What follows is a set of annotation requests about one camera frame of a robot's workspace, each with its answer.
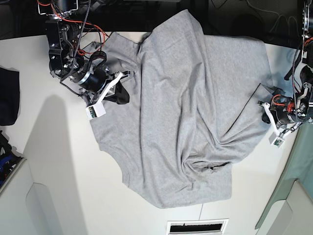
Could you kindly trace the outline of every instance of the gray t-shirt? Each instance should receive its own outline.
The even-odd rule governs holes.
[[[90,121],[123,183],[159,208],[230,198],[232,164],[268,129],[257,104],[271,98],[264,43],[206,36],[185,10],[140,44],[113,33],[105,51],[111,71],[134,71],[130,103],[105,101]]]

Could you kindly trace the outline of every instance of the screw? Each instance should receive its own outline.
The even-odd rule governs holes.
[[[61,70],[55,70],[54,73],[55,73],[56,75],[59,75],[59,74],[61,74]]]
[[[65,25],[61,28],[62,31],[68,31],[69,30],[69,26],[68,25]]]

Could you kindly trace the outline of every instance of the black fabric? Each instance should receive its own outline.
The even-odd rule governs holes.
[[[20,107],[20,73],[0,68],[0,126],[13,125]]]

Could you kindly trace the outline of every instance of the vent grille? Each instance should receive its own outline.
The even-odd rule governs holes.
[[[228,219],[168,221],[166,235],[222,235]]]

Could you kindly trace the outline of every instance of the white table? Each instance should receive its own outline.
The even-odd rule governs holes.
[[[122,33],[138,41],[143,33]],[[84,37],[97,39],[98,34]],[[292,50],[267,45],[275,78],[289,70]],[[34,182],[51,193],[64,234],[163,235],[168,220],[229,218],[225,234],[256,234],[259,219],[291,150],[267,136],[233,167],[232,198],[184,208],[158,209],[122,184],[114,159],[99,150],[85,103],[50,76],[46,36],[0,41],[0,66],[20,71],[21,105],[17,122],[0,127],[28,159]]]

